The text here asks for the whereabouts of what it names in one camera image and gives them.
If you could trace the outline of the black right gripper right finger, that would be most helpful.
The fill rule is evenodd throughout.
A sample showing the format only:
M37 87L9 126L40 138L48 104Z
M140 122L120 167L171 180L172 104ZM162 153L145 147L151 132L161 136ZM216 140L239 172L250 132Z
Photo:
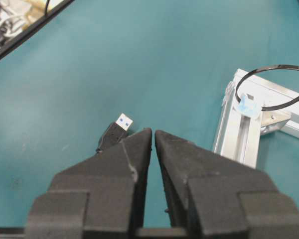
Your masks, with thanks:
M299 239L299 210L269 175L155 132L171 224L201 239Z

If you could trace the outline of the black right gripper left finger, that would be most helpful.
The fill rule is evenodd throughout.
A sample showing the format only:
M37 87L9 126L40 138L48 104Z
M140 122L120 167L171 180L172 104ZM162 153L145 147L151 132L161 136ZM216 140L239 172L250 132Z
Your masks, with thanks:
M144 223L152 131L57 173L28 214L28 239L129 239Z

